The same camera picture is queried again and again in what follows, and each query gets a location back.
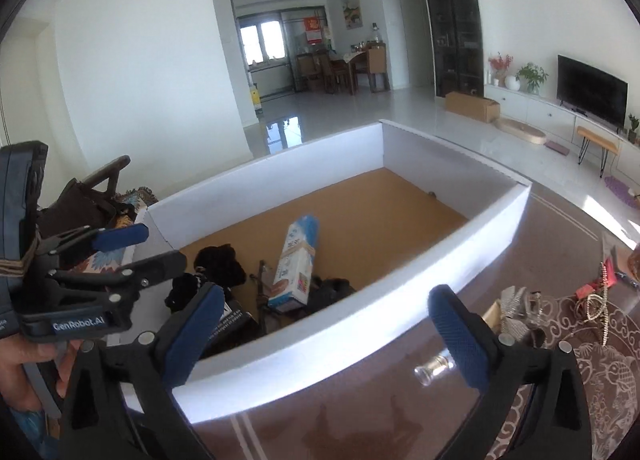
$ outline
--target dining table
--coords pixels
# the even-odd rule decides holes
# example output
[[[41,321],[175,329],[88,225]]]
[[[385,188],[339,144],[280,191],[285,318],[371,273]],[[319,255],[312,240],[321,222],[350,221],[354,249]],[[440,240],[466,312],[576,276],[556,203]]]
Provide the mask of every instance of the dining table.
[[[349,93],[353,95],[357,89],[356,65],[357,63],[367,62],[367,52],[359,50],[358,52],[347,52],[345,54],[330,54],[329,58],[333,62],[344,61],[347,65],[349,73]]]

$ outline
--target flower vase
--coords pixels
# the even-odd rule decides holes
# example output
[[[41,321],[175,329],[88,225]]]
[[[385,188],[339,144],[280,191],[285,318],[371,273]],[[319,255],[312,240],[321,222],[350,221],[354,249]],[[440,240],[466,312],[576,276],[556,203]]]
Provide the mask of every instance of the flower vase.
[[[520,80],[513,75],[507,75],[507,77],[504,78],[504,85],[514,92],[520,90]]]

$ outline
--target finger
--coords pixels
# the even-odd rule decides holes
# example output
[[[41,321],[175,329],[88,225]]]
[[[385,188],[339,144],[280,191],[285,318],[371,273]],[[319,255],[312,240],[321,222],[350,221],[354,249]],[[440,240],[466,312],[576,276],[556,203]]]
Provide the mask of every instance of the finger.
[[[69,343],[66,354],[61,363],[58,365],[58,375],[60,378],[56,383],[56,391],[58,392],[59,396],[66,395],[66,387],[69,384],[69,379],[71,378],[71,370],[74,367],[74,362],[76,361],[77,354],[78,351],[74,348],[72,343]]]
[[[55,344],[37,344],[16,334],[0,340],[0,358],[4,364],[43,363],[57,355]]]
[[[0,393],[11,408],[40,411],[42,405],[21,366],[0,366]]]

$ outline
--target television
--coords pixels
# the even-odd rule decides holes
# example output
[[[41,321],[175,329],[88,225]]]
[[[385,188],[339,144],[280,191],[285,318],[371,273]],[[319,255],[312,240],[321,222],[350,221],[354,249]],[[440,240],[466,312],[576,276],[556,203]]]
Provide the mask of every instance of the television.
[[[627,84],[602,70],[558,56],[558,99],[617,128],[625,125]]]

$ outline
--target blue gripper pad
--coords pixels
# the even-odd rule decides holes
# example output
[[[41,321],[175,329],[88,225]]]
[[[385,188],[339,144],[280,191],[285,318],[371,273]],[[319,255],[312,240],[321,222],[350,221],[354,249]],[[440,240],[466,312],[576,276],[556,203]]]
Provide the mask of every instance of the blue gripper pad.
[[[162,383],[167,389],[187,381],[224,309],[222,289],[205,283],[185,309],[172,315],[162,326],[158,332],[156,358],[164,364]]]
[[[466,383],[484,393],[498,353],[491,329],[480,316],[466,309],[448,285],[439,285],[431,291],[428,308]]]
[[[146,242],[149,237],[149,229],[144,224],[133,224],[120,229],[101,231],[92,241],[92,247],[101,252],[129,247],[130,245]]]

